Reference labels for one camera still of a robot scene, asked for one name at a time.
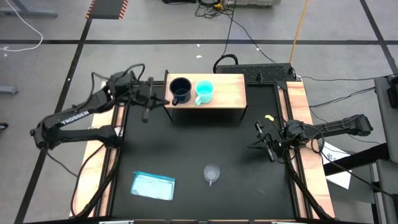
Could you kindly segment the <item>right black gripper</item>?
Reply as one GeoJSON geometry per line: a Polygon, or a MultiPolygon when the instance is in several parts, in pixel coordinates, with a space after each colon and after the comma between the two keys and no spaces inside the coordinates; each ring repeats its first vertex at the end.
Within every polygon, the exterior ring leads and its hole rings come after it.
{"type": "Polygon", "coordinates": [[[281,130],[277,128],[273,128],[269,131],[264,131],[264,125],[261,121],[256,121],[255,128],[259,132],[256,136],[257,140],[248,145],[248,148],[251,149],[262,149],[265,150],[268,155],[270,161],[276,161],[277,154],[275,152],[275,148],[281,148],[282,145],[282,133],[281,130]]]}

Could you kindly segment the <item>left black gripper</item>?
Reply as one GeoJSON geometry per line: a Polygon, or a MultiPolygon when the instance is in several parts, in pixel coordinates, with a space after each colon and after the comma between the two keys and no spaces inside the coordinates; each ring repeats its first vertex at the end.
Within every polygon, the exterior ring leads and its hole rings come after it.
{"type": "Polygon", "coordinates": [[[153,96],[153,81],[154,79],[149,77],[146,82],[141,82],[134,94],[134,104],[144,109],[141,118],[143,123],[148,122],[149,112],[152,111],[153,108],[165,106],[170,103],[169,100],[160,98],[157,95],[153,96]]]}

